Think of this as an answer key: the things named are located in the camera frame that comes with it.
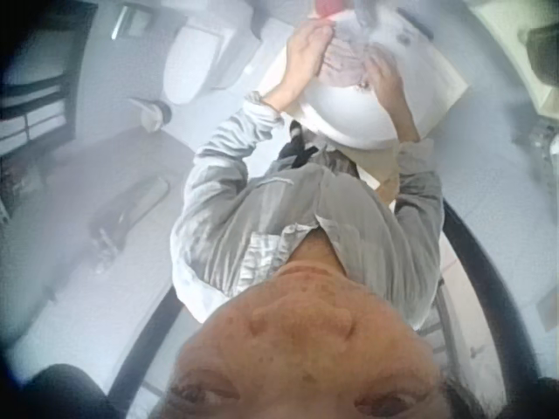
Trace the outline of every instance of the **pink object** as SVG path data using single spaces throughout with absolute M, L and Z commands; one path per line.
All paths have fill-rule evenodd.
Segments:
M 315 9 L 320 17 L 328 17 L 343 11 L 343 0 L 316 0 Z

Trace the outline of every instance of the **person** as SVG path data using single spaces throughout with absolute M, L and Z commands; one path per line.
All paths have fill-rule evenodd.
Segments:
M 390 54 L 374 45 L 365 67 L 400 142 L 394 213 L 326 149 L 247 179 L 243 159 L 281 127 L 333 36 L 328 20 L 302 24 L 283 80 L 196 153 L 171 257 L 176 293 L 204 324 L 155 417 L 452 415 L 414 332 L 439 280 L 441 184 Z

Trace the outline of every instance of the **white sink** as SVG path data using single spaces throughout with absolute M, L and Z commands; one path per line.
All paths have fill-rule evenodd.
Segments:
M 355 13 L 346 10 L 334 17 L 337 30 L 358 31 Z M 429 117 L 434 98 L 433 66 L 429 41 L 400 16 L 379 8 L 370 42 L 384 45 L 395 56 L 404 80 L 406 98 L 418 125 Z M 359 149 L 388 148 L 396 139 L 389 115 L 375 94 L 357 87 L 331 87 L 314 79 L 300 99 L 301 108 L 318 130 L 340 144 Z

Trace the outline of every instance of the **gray shirt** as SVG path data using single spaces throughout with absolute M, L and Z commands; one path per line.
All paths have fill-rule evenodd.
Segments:
M 268 280 L 309 231 L 322 227 L 348 277 L 421 326 L 439 279 L 443 222 L 432 141 L 400 146 L 401 186 L 392 213 L 325 151 L 302 168 L 290 168 L 292 159 L 276 161 L 249 181 L 243 159 L 282 124 L 252 93 L 198 149 L 171 234 L 178 298 L 205 321 L 228 299 Z

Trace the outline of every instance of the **toilet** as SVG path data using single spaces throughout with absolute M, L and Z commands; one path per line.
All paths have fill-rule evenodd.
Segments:
M 251 31 L 252 7 L 243 0 L 162 0 L 162 7 L 187 17 L 165 63 L 167 99 L 185 105 L 233 85 L 260 46 Z

